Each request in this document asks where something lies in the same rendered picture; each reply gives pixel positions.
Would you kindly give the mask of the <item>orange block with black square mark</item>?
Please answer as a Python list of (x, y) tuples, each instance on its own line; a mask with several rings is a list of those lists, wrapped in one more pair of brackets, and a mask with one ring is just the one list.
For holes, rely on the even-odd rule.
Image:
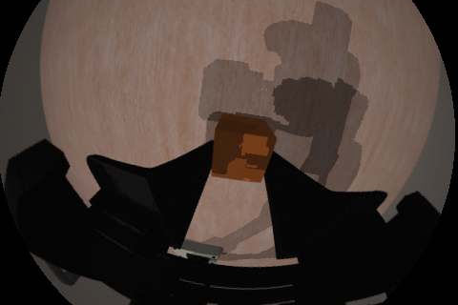
[(262, 182), (276, 146), (276, 136), (263, 119), (223, 113), (214, 136), (211, 176)]

